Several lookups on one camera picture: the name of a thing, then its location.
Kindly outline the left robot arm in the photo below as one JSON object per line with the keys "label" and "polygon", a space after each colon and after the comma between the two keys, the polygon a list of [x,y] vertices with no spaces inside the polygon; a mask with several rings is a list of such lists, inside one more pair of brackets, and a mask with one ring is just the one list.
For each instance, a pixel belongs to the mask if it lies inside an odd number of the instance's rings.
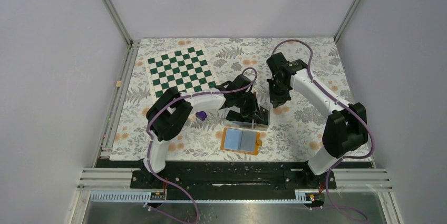
{"label": "left robot arm", "polygon": [[270,115],[267,108],[257,102],[254,82],[243,74],[210,89],[181,93],[175,87],[167,89],[146,113],[146,132],[150,137],[147,156],[143,159],[146,171],[143,181],[152,188],[163,183],[162,170],[166,166],[169,142],[182,130],[189,116],[198,112],[236,107],[230,111],[230,122],[242,123],[250,128],[266,128]]}

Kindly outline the orange leather card holder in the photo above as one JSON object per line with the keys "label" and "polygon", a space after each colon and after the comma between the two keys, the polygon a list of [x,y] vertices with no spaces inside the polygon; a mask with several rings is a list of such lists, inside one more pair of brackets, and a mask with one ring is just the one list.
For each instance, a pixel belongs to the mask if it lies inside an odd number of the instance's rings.
{"label": "orange leather card holder", "polygon": [[263,145],[260,132],[236,128],[224,128],[220,149],[230,152],[257,155]]}

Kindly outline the clear plastic card box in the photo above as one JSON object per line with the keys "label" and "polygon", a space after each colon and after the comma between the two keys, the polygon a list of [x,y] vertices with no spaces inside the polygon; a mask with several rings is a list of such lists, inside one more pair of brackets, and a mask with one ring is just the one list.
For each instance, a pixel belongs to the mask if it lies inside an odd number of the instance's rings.
{"label": "clear plastic card box", "polygon": [[224,125],[233,128],[267,131],[270,125],[270,110],[260,106],[251,115],[242,115],[240,111],[229,110],[224,119]]}

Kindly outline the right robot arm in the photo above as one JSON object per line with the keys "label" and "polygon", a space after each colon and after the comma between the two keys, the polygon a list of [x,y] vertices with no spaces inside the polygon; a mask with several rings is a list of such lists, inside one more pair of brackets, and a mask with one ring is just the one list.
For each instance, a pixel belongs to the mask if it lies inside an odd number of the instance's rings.
{"label": "right robot arm", "polygon": [[308,75],[308,66],[302,60],[290,62],[282,53],[276,53],[267,59],[267,65],[272,73],[267,82],[274,108],[289,101],[290,92],[296,91],[325,117],[323,147],[308,160],[307,170],[302,174],[304,185],[315,188],[323,182],[323,173],[342,156],[368,142],[364,125],[366,108],[361,103],[350,104],[336,97],[329,88],[316,83],[316,79]]}

